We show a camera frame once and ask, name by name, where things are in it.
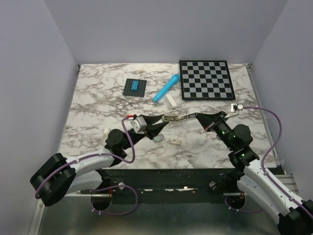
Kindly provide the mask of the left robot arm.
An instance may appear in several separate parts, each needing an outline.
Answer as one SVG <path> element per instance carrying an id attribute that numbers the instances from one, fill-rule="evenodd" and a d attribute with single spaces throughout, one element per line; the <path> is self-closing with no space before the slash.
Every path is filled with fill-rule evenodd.
<path id="1" fill-rule="evenodd" d="M 35 198 L 48 207 L 72 192 L 90 189 L 104 193 L 109 182 L 97 171 L 121 162 L 132 164 L 136 156 L 135 144 L 143 138 L 153 140 L 168 122 L 163 115 L 129 115 L 121 124 L 123 129 L 112 129 L 101 150 L 76 157 L 52 155 L 30 178 Z"/>

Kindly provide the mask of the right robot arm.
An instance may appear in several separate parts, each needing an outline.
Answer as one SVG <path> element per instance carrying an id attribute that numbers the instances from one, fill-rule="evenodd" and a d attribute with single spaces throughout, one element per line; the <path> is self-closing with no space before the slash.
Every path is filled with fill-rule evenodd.
<path id="1" fill-rule="evenodd" d="M 313 202 L 304 201 L 285 186 L 250 148 L 253 138 L 248 126 L 230 128 L 225 112 L 198 113 L 197 120 L 206 132 L 214 131 L 230 150 L 229 159 L 240 172 L 225 179 L 225 187 L 251 197 L 277 224 L 282 235 L 313 233 Z"/>

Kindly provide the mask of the cream plastic piece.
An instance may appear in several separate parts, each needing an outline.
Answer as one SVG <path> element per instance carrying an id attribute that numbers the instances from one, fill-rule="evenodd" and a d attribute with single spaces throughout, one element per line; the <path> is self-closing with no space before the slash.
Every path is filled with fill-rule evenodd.
<path id="1" fill-rule="evenodd" d="M 177 103 L 174 101 L 173 97 L 170 94 L 166 95 L 166 99 L 171 107 L 172 110 L 176 110 Z"/>

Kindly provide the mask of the white staple box sleeve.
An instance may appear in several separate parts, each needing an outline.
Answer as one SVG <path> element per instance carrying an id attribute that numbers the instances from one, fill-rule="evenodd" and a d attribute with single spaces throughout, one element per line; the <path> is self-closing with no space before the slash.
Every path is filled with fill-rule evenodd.
<path id="1" fill-rule="evenodd" d="M 180 139 L 170 138 L 169 143 L 175 144 L 175 145 L 180 145 Z"/>

